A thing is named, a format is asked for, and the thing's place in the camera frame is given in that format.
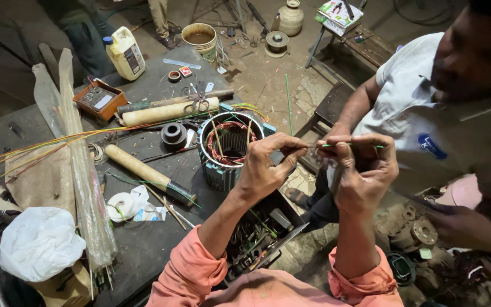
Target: blue cap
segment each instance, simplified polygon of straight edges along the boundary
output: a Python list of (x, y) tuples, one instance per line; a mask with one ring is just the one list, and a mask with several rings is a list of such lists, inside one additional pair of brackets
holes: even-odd
[(113, 45), (113, 39), (110, 36), (104, 37), (104, 44), (105, 45)]

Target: clay pot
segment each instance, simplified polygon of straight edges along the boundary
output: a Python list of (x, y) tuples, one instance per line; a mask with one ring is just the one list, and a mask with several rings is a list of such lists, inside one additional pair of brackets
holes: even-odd
[(304, 12), (298, 8), (299, 5), (299, 0), (287, 0), (287, 6), (278, 10), (280, 13), (278, 31), (287, 34), (287, 36), (295, 36), (301, 31)]

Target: brown liquid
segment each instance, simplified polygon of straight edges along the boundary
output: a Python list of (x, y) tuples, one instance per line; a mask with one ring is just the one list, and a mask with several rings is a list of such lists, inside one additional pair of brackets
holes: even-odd
[(211, 42), (213, 38), (214, 38), (213, 33), (198, 32), (187, 36), (185, 40), (191, 44), (202, 45)]

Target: multimeter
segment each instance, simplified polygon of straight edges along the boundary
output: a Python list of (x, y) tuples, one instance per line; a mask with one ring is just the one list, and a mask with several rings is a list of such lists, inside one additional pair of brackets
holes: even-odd
[(117, 111), (117, 107), (128, 103), (124, 94), (118, 88), (110, 87), (107, 83), (95, 79), (79, 94), (73, 97), (77, 107), (86, 112), (108, 121)]

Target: metal ruler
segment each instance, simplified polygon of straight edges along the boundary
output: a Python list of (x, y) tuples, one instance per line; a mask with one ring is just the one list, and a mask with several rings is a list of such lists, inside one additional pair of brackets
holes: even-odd
[(179, 66), (187, 66), (188, 68), (194, 68), (194, 69), (200, 69), (202, 67), (202, 66), (196, 65), (196, 64), (174, 61), (173, 59), (163, 59), (162, 61), (164, 63), (174, 64), (174, 65), (179, 65)]

